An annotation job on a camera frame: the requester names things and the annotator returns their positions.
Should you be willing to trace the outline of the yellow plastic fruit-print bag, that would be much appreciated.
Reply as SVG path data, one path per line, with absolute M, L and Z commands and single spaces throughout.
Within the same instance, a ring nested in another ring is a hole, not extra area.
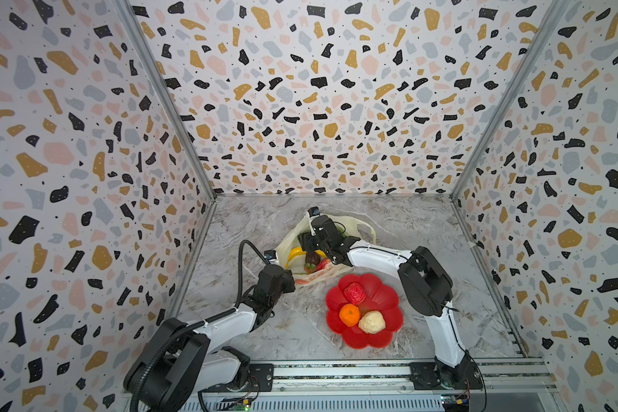
M 376 242 L 376 232 L 367 222 L 351 216 L 328 215 L 328 217 L 333 219 L 341 233 L 345 233 L 349 236 L 369 239 L 374 243 Z M 297 286 L 306 286 L 311 283 L 322 282 L 332 276 L 341 276 L 351 271 L 350 267 L 345 264 L 334 265 L 331 263 L 328 268 L 322 271 L 315 271 L 312 274 L 307 274 L 304 271 L 305 256 L 294 259 L 290 266 L 288 268 L 286 267 L 290 251 L 295 247 L 300 247 L 298 236 L 301 233 L 309 231 L 309 222 L 310 219 L 308 218 L 308 215 L 305 214 L 300 222 L 283 238 L 282 242 L 274 248 L 276 251 L 277 261 L 281 264 L 281 266 L 292 272 L 295 284 Z

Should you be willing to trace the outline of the yellow toy banana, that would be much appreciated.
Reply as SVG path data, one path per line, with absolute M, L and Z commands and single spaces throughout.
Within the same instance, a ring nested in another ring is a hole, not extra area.
M 326 259 L 326 255 L 322 251 L 315 251 L 315 253 L 320 257 L 320 260 Z M 300 247 L 293 248 L 288 255 L 286 267 L 288 268 L 294 259 L 304 257 L 305 255 L 307 255 L 307 253 L 303 251 Z

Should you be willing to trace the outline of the red toy fruit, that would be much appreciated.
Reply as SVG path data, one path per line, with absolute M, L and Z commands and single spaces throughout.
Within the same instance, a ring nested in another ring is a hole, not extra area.
M 354 306 L 362 304 L 367 298 L 366 291 L 360 283 L 350 283 L 343 290 L 343 295 L 348 303 Z

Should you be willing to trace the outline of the orange toy fruit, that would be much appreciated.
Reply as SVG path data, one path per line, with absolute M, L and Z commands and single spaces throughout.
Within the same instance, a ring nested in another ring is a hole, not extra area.
M 345 326 L 353 327 L 359 324 L 361 312 L 356 305 L 346 304 L 340 309 L 338 317 Z

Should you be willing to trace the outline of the red flower-shaped plate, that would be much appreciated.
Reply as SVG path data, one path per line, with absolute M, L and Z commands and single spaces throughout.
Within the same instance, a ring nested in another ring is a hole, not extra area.
M 386 321 L 386 329 L 375 335 L 369 335 L 360 330 L 358 325 L 347 327 L 339 319 L 340 309 L 349 304 L 343 295 L 343 290 L 350 283 L 360 283 L 366 291 L 367 298 L 357 307 L 363 316 L 370 311 L 380 311 Z M 373 274 L 349 274 L 339 280 L 336 287 L 331 288 L 325 297 L 327 307 L 326 323 L 329 329 L 342 337 L 343 342 L 354 350 L 364 348 L 385 348 L 394 338 L 394 334 L 403 326 L 403 313 L 399 308 L 397 292 L 382 283 Z

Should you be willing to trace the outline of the cream white toy fruit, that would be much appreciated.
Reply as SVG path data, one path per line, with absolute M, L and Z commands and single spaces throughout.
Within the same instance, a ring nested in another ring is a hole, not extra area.
M 386 321 L 380 311 L 370 311 L 360 318 L 358 327 L 366 334 L 375 335 L 386 329 Z

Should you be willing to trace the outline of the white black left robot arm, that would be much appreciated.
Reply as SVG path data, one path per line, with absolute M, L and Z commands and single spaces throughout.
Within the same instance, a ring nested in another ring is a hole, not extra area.
M 228 342 L 263 325 L 280 298 L 294 291 L 291 271 L 266 264 L 230 309 L 194 323 L 165 320 L 125 376 L 128 410 L 144 404 L 150 411 L 178 411 L 195 392 L 244 386 L 250 358 Z

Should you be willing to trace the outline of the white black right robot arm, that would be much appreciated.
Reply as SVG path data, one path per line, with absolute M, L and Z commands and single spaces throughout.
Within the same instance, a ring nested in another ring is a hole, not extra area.
M 424 317 L 434 342 L 434 366 L 416 367 L 412 381 L 417 387 L 444 386 L 456 390 L 483 389 L 483 374 L 462 342 L 451 300 L 453 280 L 426 247 L 413 251 L 373 245 L 341 232 L 339 223 L 307 211 L 309 230 L 298 236 L 305 252 L 323 252 L 334 264 L 371 269 L 398 279 L 407 302 Z

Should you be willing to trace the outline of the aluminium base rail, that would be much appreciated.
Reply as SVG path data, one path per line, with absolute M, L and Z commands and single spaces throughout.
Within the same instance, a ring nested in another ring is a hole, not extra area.
M 243 391 L 192 393 L 182 411 L 563 411 L 537 359 L 479 359 L 460 389 L 425 360 L 262 360 Z

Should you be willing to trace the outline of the aluminium left corner post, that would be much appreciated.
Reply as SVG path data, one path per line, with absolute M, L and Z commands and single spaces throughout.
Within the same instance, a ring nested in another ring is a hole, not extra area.
M 125 32 L 133 43 L 133 48 L 137 52 L 142 66 L 144 67 L 147 76 L 151 82 L 151 86 L 156 92 L 156 95 L 161 101 L 161 106 L 164 109 L 166 115 L 172 124 L 177 137 L 180 139 L 181 146 L 186 152 L 190 165 L 197 175 L 198 184 L 201 187 L 201 191 L 209 199 L 210 204 L 216 202 L 216 194 L 210 186 L 209 179 L 207 178 L 204 168 L 199 160 L 197 151 L 192 144 L 189 137 L 189 133 L 183 125 L 179 111 L 177 110 L 173 99 L 169 94 L 163 75 L 159 72 L 156 66 L 155 56 L 152 53 L 149 45 L 146 41 L 146 36 L 140 29 L 140 26 L 135 16 L 132 6 L 129 1 L 115 0 L 113 4 L 116 8 L 116 13 L 125 26 Z

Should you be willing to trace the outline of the aluminium corner post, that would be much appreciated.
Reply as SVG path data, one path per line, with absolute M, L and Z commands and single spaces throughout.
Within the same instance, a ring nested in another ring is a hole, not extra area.
M 159 72 L 156 66 L 155 56 L 152 53 L 149 45 L 146 41 L 146 36 L 140 29 L 140 26 L 135 16 L 132 6 L 129 1 L 115 0 L 113 4 L 116 8 L 116 13 L 125 26 L 125 32 L 133 43 L 133 48 L 137 52 L 142 66 L 144 67 L 147 76 L 151 82 L 151 86 L 156 92 L 156 95 L 161 101 L 161 106 L 164 109 L 166 115 L 172 124 L 177 137 L 180 139 L 181 146 L 186 152 L 190 165 L 197 175 L 198 184 L 201 187 L 201 191 L 209 199 L 210 204 L 216 202 L 216 194 L 210 186 L 209 179 L 207 178 L 204 168 L 199 160 L 197 151 L 192 144 L 189 137 L 189 133 L 183 125 L 179 111 L 177 110 L 173 99 L 169 94 L 163 75 Z
M 477 146 L 475 146 L 475 149 L 471 152 L 470 159 L 468 159 L 463 173 L 461 173 L 455 187 L 453 188 L 453 191 L 450 194 L 449 199 L 452 203 L 455 204 L 458 197 L 465 190 L 468 179 L 475 172 L 477 163 L 483 158 L 485 149 L 491 143 L 494 134 L 500 127 L 507 111 L 511 108 L 512 104 L 515 102 L 519 93 L 523 89 L 522 85 L 530 75 L 535 62 L 542 55 L 544 47 L 549 42 L 551 34 L 554 32 L 557 24 L 566 13 L 567 8 L 568 1 L 566 0 L 552 1 L 549 5 L 536 35 L 528 47 L 527 53 L 525 53 L 525 57 L 520 62 L 518 70 L 513 75 L 513 78 L 511 79 L 511 82 L 509 82 L 503 96 L 501 96 L 500 103 L 492 112 L 492 117 L 484 129 L 481 139 L 477 143 Z

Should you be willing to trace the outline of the aluminium right corner post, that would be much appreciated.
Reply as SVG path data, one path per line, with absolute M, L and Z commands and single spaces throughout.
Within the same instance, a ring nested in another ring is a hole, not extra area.
M 536 35 L 528 47 L 527 53 L 525 53 L 525 57 L 520 62 L 518 70 L 513 75 L 513 78 L 511 79 L 511 82 L 509 82 L 503 96 L 501 96 L 500 103 L 492 112 L 492 117 L 484 129 L 481 139 L 477 143 L 477 146 L 475 146 L 475 149 L 471 152 L 470 159 L 468 159 L 463 173 L 461 173 L 455 187 L 453 188 L 453 191 L 450 194 L 449 199 L 452 203 L 455 204 L 458 197 L 465 190 L 468 179 L 475 172 L 477 163 L 483 158 L 485 149 L 491 143 L 494 134 L 500 127 L 507 111 L 511 108 L 512 104 L 515 102 L 519 93 L 523 89 L 522 85 L 530 75 L 535 62 L 542 55 L 544 47 L 549 42 L 551 34 L 554 32 L 557 24 L 566 13 L 567 8 L 568 1 L 566 0 L 552 1 L 549 5 Z

